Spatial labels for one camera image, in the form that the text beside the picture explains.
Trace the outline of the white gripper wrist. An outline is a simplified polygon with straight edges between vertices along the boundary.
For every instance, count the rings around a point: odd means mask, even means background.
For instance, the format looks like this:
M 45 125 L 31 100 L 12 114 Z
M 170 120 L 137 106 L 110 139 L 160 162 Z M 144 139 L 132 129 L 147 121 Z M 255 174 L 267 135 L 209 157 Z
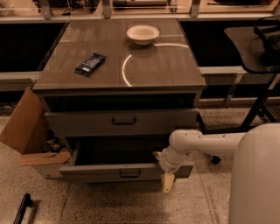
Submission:
M 186 160 L 186 153 L 177 152 L 171 146 L 160 151 L 153 151 L 152 154 L 158 160 L 161 169 L 164 173 L 161 175 L 162 193 L 169 193 L 172 189 L 176 172 L 184 160 Z

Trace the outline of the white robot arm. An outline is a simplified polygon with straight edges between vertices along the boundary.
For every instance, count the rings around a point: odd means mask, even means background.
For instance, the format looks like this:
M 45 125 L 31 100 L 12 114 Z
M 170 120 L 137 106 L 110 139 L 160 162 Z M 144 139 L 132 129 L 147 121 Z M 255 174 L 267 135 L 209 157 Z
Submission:
M 247 132 L 204 135 L 197 129 L 177 129 L 169 145 L 155 151 L 165 193 L 174 173 L 193 151 L 234 157 L 228 224 L 280 224 L 280 124 L 266 123 Z

